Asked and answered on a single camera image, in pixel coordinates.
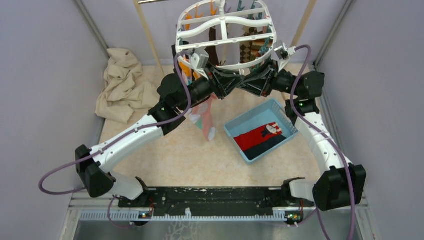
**white drying rack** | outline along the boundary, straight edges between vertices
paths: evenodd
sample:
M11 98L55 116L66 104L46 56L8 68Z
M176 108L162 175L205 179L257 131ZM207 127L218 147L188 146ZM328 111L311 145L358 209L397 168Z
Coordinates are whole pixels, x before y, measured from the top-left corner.
M264 1L262 0L252 0L252 1L259 6L257 8L250 9L250 10L241 10L241 11L230 12L230 13L224 12L224 5L226 0L204 0L187 8L179 16L179 19L178 19L177 33L175 38L176 52L179 53L184 50L205 48L209 46L218 46L218 45L231 44L231 43L235 44L239 42L249 42L249 41L270 38L272 40L272 47L270 47L267 50L267 52L265 52L262 56L257 57L255 60L251 62L218 66L218 68L225 69L225 70L241 70L241 69L250 68L255 65L258 65L264 60L266 60L273 52L274 44L277 42L277 33L274 28L274 23L271 18L270 12L268 11L268 7L264 3ZM199 17L194 19L187 19L187 20L184 19L187 13L189 13L190 11L195 10L199 6L209 5L211 3L215 3L215 5L219 8L219 14L213 15L213 16ZM259 13L264 13L263 19L255 20L254 18L246 19L242 17L242 16L248 16L248 15L259 14ZM191 30L183 30L184 29L183 26L189 25L189 24L196 24L196 23L203 23L203 24ZM268 30L268 33L228 38L227 24L239 24L239 25L247 26L251 28L267 27L269 30ZM222 39L215 40L215 41L205 41L205 42L187 44L187 45L180 44L182 43L182 40L200 35L204 31L218 25L220 25ZM180 62L183 62L187 67L193 69L193 66L190 64L190 62L184 60L183 57L180 57L178 60Z

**crumpled fabric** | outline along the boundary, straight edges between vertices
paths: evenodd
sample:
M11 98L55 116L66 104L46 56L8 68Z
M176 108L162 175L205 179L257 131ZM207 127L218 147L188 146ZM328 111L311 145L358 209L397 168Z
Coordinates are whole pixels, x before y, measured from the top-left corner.
M208 142L214 139L217 131L211 113L212 102L216 99L218 97L213 93L208 100L188 111L191 122L201 129Z
M159 102L156 87L141 80L142 64L127 49L107 50L109 61L104 71L104 89L97 99L95 114L126 124L134 109L152 108Z

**black cloth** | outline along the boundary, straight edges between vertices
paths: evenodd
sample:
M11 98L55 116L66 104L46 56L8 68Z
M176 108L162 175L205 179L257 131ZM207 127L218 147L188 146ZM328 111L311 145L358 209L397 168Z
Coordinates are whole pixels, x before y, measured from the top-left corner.
M244 155L246 155L246 157L249 160L253 160L257 157L259 157L261 154L265 153L266 151L272 149L273 147L275 147L276 145L278 145L279 143L281 143L282 141L286 140L287 137L281 135L276 135L264 142L262 142L261 144L258 144L256 146L253 146L245 151L243 151Z

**sock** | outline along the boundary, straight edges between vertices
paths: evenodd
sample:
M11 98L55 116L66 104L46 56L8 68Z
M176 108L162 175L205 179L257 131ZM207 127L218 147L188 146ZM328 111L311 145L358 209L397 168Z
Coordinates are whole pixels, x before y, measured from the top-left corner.
M268 139L281 135L283 131L278 124L271 122L260 126L250 132L241 134L234 138L235 142L240 146L242 151L246 151L256 145L259 145Z
M265 153L266 151L272 149L273 147L275 147L276 145L278 145L279 143L281 143L282 141L286 140L287 137L283 136L283 135L277 135L274 136L270 139L268 139L267 141L258 144L256 146L253 146L245 151L243 151L244 155L246 155L246 157L249 160L253 160L257 157L259 157L261 154Z

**beige floor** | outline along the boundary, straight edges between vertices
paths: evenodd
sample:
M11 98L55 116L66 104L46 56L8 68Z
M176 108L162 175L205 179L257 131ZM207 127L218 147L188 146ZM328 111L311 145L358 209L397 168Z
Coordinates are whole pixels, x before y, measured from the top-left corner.
M300 67L300 64L289 64L286 69L297 75ZM165 73L171 73L172 69L166 66ZM143 71L145 80L159 86L162 77L154 66L145 66ZM279 92L273 92L268 98L275 98L284 105ZM207 142L201 130L187 119L172 133L128 156L114 170L140 177L151 187L281 186L284 180L295 177L317 180L318 165L301 134L252 165L247 165L231 144L224 124L268 98L236 89L212 105L217 129L212 141ZM125 130L147 111L136 111L128 124L106 120L100 142Z

